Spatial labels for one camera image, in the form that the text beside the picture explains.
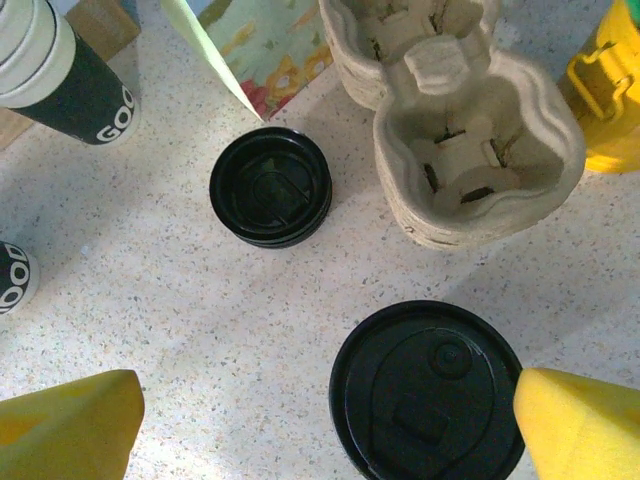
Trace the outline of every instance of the black coffee cup lid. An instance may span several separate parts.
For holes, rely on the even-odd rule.
[[[504,480],[524,442],[513,413],[522,367],[489,324],[461,308],[414,301],[362,322],[329,389],[338,436],[377,480]]]
[[[220,221],[239,238],[283,248],[322,224],[331,205],[331,175],[311,139],[287,128],[261,128],[222,152],[209,194]]]

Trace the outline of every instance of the paper bag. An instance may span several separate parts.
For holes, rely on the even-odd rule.
[[[161,0],[174,28],[262,119],[332,62],[317,0]]]

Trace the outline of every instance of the coffee cup lid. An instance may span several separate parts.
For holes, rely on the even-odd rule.
[[[53,9],[45,0],[36,0],[26,35],[0,64],[0,94],[15,90],[38,71],[51,51],[55,35]]]
[[[322,224],[331,204],[331,175],[307,136],[261,128],[222,152],[209,195],[216,215],[236,236],[258,247],[284,248]]]
[[[33,0],[0,0],[0,65],[18,48],[33,17]]]
[[[331,415],[366,478],[504,480],[524,451],[512,408],[521,369],[476,315],[441,302],[400,303],[366,319],[342,346]]]
[[[55,38],[46,60],[38,71],[18,88],[0,94],[0,106],[23,108],[38,103],[53,93],[71,69],[76,50],[76,37],[71,25],[56,10]]]

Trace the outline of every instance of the white granite countertop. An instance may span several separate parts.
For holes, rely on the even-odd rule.
[[[42,268],[34,300],[0,318],[0,399],[131,368],[147,411],[127,479],[356,479],[329,416],[334,357],[368,315],[423,298],[486,319],[525,366],[640,388],[637,174],[586,173],[502,242],[418,247],[383,197],[372,113],[329,70],[274,121],[324,150],[327,221],[296,247],[256,249],[217,220],[208,184],[225,145],[259,123],[155,3],[139,2],[143,33],[113,63],[142,100],[126,144],[38,126],[0,153],[0,238]],[[499,38],[558,74],[607,2],[520,3]],[[556,31],[575,33],[564,57],[547,50]],[[512,479],[534,478],[525,455]]]

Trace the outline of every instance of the paper cup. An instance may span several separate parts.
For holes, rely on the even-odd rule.
[[[42,67],[0,106],[91,145],[126,140],[140,121],[131,92],[57,12],[56,35]]]
[[[40,269],[20,247],[0,241],[0,315],[29,303],[38,289]]]

